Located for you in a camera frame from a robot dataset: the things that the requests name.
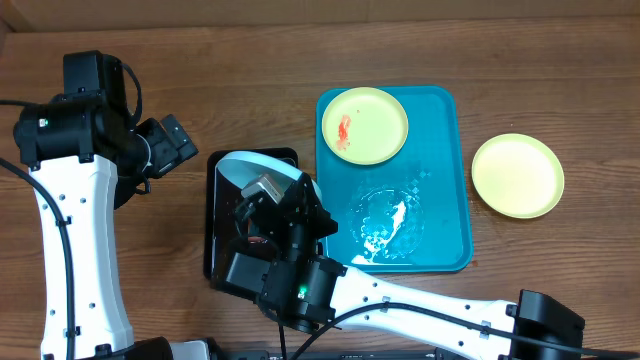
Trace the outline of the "teal orange sponge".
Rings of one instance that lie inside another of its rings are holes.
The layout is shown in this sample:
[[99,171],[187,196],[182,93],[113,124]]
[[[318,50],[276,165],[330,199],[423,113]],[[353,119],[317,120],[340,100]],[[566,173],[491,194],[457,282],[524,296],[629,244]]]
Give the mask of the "teal orange sponge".
[[248,237],[248,242],[251,244],[267,244],[268,240],[263,237],[251,236]]

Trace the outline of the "light blue plate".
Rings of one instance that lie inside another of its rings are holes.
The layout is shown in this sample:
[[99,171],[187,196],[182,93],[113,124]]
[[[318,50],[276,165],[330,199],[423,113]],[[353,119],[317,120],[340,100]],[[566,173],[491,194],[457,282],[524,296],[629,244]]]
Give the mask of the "light blue plate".
[[270,175],[286,190],[302,175],[302,171],[284,160],[254,151],[233,151],[222,157],[214,167],[214,197],[228,196],[241,190],[260,175]]

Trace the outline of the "yellow plate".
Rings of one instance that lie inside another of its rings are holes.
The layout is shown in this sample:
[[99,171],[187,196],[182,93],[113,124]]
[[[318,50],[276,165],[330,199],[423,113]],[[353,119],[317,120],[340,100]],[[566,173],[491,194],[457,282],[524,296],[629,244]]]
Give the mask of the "yellow plate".
[[325,108],[321,134],[339,158],[376,165],[395,156],[409,132],[408,115],[390,93],[372,87],[348,89]]
[[540,140],[518,133],[497,135],[482,144],[474,155],[471,177],[489,207],[516,219],[550,212],[565,188],[555,153]]

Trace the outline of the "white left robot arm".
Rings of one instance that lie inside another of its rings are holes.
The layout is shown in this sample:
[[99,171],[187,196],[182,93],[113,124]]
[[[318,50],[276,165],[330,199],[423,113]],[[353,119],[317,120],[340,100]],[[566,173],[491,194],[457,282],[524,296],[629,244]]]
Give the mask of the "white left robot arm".
[[14,138],[26,170],[1,164],[35,191],[43,235],[44,359],[212,359],[209,339],[134,339],[123,304],[114,211],[193,157],[176,118],[135,121],[102,99],[24,103]]

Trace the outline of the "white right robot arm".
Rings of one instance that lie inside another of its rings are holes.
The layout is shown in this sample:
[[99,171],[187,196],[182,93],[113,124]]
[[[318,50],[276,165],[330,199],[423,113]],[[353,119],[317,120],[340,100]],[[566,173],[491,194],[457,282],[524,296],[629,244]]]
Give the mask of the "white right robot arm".
[[636,359],[582,345],[585,321],[552,297],[521,291],[517,302],[468,300],[395,285],[321,254],[336,232],[306,173],[216,177],[215,216],[234,235],[212,257],[216,289],[252,301],[281,327],[309,334],[299,358],[332,328],[372,329],[466,359]]

